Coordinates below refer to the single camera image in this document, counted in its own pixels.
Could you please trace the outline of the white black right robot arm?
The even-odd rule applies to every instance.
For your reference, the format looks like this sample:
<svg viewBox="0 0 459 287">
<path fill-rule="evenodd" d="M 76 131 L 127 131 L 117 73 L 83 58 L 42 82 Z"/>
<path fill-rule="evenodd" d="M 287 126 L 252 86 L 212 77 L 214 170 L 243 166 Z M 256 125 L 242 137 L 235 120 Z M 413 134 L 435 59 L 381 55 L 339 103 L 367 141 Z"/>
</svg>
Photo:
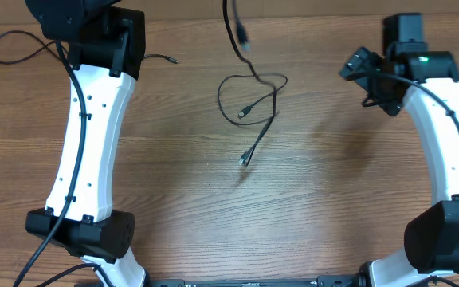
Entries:
<svg viewBox="0 0 459 287">
<path fill-rule="evenodd" d="M 449 52 L 391 58 L 361 47 L 340 71 L 367 92 L 363 106 L 390 116 L 406 110 L 431 180 L 431 206 L 410 221 L 403 246 L 362 266 L 365 286 L 426 286 L 459 274 L 459 70 Z"/>
</svg>

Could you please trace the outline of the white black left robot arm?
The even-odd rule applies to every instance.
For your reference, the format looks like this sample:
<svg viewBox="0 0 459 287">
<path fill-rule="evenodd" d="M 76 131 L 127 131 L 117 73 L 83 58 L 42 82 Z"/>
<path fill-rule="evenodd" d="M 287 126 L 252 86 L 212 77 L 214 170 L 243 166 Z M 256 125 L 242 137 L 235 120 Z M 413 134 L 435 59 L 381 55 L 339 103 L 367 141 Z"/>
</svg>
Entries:
<svg viewBox="0 0 459 287">
<path fill-rule="evenodd" d="M 145 54 L 145 15 L 114 1 L 27 0 L 71 83 L 69 118 L 53 188 L 26 216 L 27 232 L 65 248 L 102 286 L 146 286 L 131 251 L 135 218 L 112 205 L 121 124 Z"/>
</svg>

